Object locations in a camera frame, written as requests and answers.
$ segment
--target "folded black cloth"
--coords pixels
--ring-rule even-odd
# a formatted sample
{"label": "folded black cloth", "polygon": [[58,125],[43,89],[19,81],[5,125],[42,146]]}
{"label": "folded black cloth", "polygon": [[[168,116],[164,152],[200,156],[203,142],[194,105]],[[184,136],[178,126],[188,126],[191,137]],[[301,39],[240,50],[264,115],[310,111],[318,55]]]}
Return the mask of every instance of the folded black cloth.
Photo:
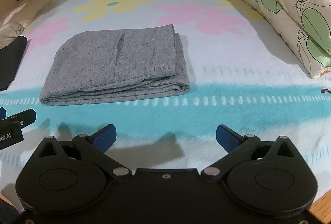
{"label": "folded black cloth", "polygon": [[0,224],[8,224],[18,216],[19,213],[15,207],[0,199]]}
{"label": "folded black cloth", "polygon": [[15,79],[28,40],[18,36],[0,49],[0,91],[6,90]]}

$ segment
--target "blue gripper pad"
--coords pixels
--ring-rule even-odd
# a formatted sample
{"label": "blue gripper pad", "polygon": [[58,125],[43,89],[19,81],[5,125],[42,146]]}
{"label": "blue gripper pad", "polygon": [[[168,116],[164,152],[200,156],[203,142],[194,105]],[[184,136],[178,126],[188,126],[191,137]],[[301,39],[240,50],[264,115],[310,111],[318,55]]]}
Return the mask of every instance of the blue gripper pad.
{"label": "blue gripper pad", "polygon": [[105,153],[116,141],[116,128],[109,124],[92,134],[88,139],[95,148]]}
{"label": "blue gripper pad", "polygon": [[244,142],[245,138],[225,125],[219,125],[216,129],[216,141],[226,152],[230,153]]}
{"label": "blue gripper pad", "polygon": [[6,109],[4,109],[3,107],[0,107],[0,119],[5,119],[6,118]]}

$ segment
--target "wooden floor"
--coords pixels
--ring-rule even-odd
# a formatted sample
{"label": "wooden floor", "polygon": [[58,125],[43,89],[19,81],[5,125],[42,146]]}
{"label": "wooden floor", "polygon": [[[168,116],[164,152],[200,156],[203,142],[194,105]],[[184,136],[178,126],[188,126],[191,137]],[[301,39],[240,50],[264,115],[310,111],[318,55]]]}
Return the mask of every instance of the wooden floor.
{"label": "wooden floor", "polygon": [[331,189],[313,203],[310,212],[321,222],[325,224],[331,223]]}

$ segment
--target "white pillow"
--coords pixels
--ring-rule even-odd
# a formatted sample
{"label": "white pillow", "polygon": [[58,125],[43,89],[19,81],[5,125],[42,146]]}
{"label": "white pillow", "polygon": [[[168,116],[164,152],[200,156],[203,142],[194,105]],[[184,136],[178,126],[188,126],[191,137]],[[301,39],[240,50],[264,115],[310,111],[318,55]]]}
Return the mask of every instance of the white pillow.
{"label": "white pillow", "polygon": [[331,71],[331,55],[322,50],[276,0],[243,1],[255,8],[269,21],[311,78],[319,78]]}
{"label": "white pillow", "polygon": [[17,36],[20,36],[24,28],[18,23],[7,23],[0,27],[0,49],[8,46]]}
{"label": "white pillow", "polygon": [[0,19],[0,26],[7,23],[18,23],[26,28],[52,1],[21,0],[12,10],[9,10],[3,15]]}

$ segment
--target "pink flower pattern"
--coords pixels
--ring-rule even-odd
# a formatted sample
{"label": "pink flower pattern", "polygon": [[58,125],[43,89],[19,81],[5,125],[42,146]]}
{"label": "pink flower pattern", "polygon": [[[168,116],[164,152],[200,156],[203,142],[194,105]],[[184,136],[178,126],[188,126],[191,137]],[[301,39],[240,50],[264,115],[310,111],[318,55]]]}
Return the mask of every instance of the pink flower pattern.
{"label": "pink flower pattern", "polygon": [[28,32],[25,36],[31,41],[26,53],[30,53],[38,45],[47,45],[52,40],[52,35],[69,29],[69,25],[64,24],[67,20],[68,18],[49,20],[35,30]]}
{"label": "pink flower pattern", "polygon": [[160,5],[159,10],[170,13],[160,18],[156,25],[179,25],[188,22],[196,22],[195,27],[198,31],[219,35],[224,31],[243,35],[241,26],[247,23],[244,18],[235,18],[227,14],[227,11],[220,7],[202,7],[195,4],[177,4],[177,5]]}

